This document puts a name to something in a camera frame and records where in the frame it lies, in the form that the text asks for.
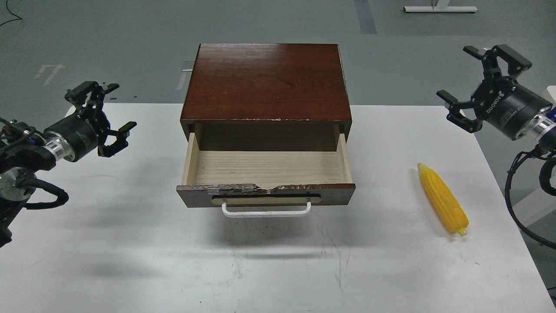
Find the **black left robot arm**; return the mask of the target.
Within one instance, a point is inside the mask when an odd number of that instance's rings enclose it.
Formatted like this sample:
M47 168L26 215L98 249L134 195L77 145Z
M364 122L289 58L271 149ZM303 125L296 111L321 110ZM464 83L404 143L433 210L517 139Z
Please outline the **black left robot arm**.
M103 87L85 81L68 89L65 100L75 111L57 123L38 131L27 123L1 119L0 143L0 244L12 241L9 225L20 210L45 210L63 206L68 201L65 190L40 180L36 172L49 171L60 160L77 162L92 150L109 158L127 148L130 130L137 123L129 121L111 129L103 112L105 96L119 88L112 83Z

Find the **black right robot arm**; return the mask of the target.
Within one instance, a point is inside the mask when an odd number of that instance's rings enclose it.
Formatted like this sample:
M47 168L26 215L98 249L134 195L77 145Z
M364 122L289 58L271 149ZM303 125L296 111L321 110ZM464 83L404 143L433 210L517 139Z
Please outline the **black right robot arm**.
M553 196L555 188L550 179L555 167L555 109L517 81L532 62L506 44L484 52L465 46L463 51L481 62L484 78L466 102L445 90L437 91L449 111L447 120L469 133L481 130L482 123L487 122L511 140L532 137L537 143L536 158L550 154L541 168L539 183L544 192Z

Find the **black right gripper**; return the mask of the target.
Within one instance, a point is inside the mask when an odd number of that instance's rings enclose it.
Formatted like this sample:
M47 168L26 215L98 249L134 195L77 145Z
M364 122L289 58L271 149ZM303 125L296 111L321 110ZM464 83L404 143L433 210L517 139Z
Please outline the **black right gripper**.
M464 46L463 51L481 62L485 80L471 95L471 101L460 102L445 90L437 91L437 97L445 102L448 110L446 119L451 123L475 133L482 129L484 120L506 137L517 140L535 115L552 107L552 103L517 83L515 79L529 70L532 62L507 44L495 45L484 52L474 46ZM506 77L502 75L499 59L507 64ZM478 118L474 120L462 113L463 109L476 108Z

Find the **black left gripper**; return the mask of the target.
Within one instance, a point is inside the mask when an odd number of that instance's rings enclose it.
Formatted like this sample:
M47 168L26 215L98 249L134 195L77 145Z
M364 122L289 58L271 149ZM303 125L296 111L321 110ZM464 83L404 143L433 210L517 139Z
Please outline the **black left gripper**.
M75 113L44 131L46 143L43 146L49 150L57 161L65 159L77 162L93 149L97 148L100 157L111 158L121 150L127 148L127 137L130 130L137 126L137 122L129 121L118 130L111 130L110 123L103 113L105 95L119 88L119 84L112 83L102 87L96 81L85 81L74 89L68 89L65 100L75 107ZM106 145L109 136L115 141Z

